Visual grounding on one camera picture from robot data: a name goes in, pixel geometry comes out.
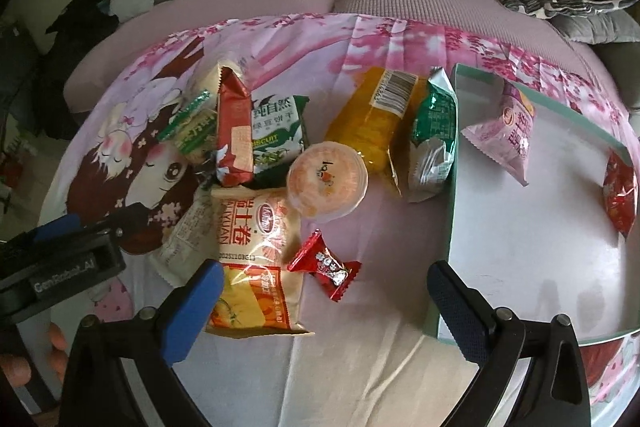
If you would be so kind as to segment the person's left hand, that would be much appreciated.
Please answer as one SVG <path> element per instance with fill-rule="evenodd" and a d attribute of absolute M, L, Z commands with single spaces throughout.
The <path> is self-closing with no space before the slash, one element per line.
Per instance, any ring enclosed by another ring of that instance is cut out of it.
<path fill-rule="evenodd" d="M 62 383 L 68 366 L 68 342 L 60 326 L 53 322 L 48 327 L 48 338 L 51 343 L 48 364 Z M 1 369 L 12 388 L 26 386 L 32 380 L 32 361 L 17 348 L 8 331 L 1 332 Z"/>

